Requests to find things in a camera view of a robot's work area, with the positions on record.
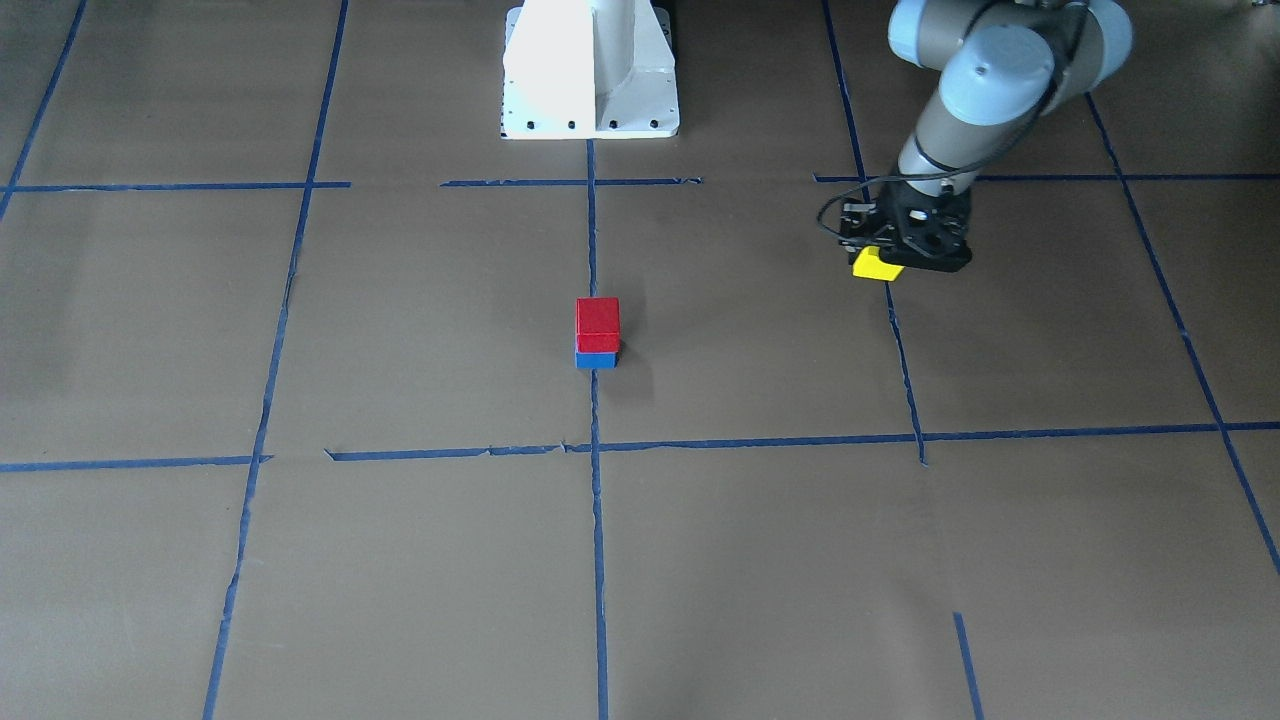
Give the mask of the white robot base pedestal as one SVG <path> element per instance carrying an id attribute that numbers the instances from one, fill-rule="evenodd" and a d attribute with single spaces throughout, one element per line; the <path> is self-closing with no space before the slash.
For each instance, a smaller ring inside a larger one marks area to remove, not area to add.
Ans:
<path id="1" fill-rule="evenodd" d="M 504 140 L 678 133 L 672 18 L 653 1 L 525 1 L 506 13 L 502 65 Z"/>

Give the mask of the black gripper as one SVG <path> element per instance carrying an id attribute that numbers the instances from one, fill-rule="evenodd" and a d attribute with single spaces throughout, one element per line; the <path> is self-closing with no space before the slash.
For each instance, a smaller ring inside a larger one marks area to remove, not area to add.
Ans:
<path id="1" fill-rule="evenodd" d="M 905 181 L 892 181 L 872 202 L 838 197 L 838 243 L 851 255 L 881 247 L 887 263 L 925 272 L 955 273 L 973 259 L 966 236 L 972 191 L 957 192 L 946 179 L 928 195 Z"/>

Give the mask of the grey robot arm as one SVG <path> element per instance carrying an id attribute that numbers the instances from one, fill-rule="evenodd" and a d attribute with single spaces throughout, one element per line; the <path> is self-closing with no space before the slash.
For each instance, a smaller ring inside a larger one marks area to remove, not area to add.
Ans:
<path id="1" fill-rule="evenodd" d="M 869 202 L 838 196 L 838 243 L 856 278 L 972 260 L 972 187 L 1039 119 L 1123 68 L 1134 26 L 1115 1 L 900 1 L 887 40 L 938 85 Z"/>

